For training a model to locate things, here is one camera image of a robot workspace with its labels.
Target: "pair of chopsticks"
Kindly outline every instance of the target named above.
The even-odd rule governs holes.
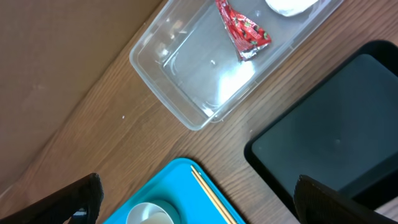
[[[193,174],[194,178],[197,180],[199,183],[200,187],[205,191],[207,194],[207,197],[213,202],[213,205],[217,208],[218,212],[223,216],[224,220],[228,224],[237,224],[235,219],[232,217],[232,215],[228,212],[228,210],[224,207],[224,205],[220,202],[216,194],[210,189],[209,185],[203,180],[203,177],[199,174],[199,172],[194,168],[194,166],[191,166],[191,173]]]

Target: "wooden table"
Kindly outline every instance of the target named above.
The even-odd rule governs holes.
[[[128,54],[158,7],[24,175],[0,198],[0,217],[99,173],[103,222],[173,158],[198,161],[250,223],[297,221],[243,157],[262,128],[366,42],[398,44],[398,1],[345,0],[222,123],[189,131],[152,94]],[[381,209],[398,218],[397,200]]]

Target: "red snack packet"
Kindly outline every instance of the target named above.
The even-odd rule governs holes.
[[[241,60],[249,60],[271,43],[271,37],[263,28],[236,12],[227,0],[215,1]]]

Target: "clear plastic bin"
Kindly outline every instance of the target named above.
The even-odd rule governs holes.
[[[138,74],[189,129],[221,121],[274,71],[343,0],[319,0],[293,17],[265,0],[230,0],[272,43],[240,62],[214,0],[169,0],[130,53]]]

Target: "blue tray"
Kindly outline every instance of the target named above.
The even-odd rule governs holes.
[[[192,175],[191,166],[194,166],[201,174],[236,222],[244,223],[197,163],[190,159],[178,158],[171,161],[151,178],[146,185],[116,210],[105,221],[105,224],[125,224],[128,213],[135,205],[153,200],[165,200],[173,205],[180,214],[181,224],[226,223]]]

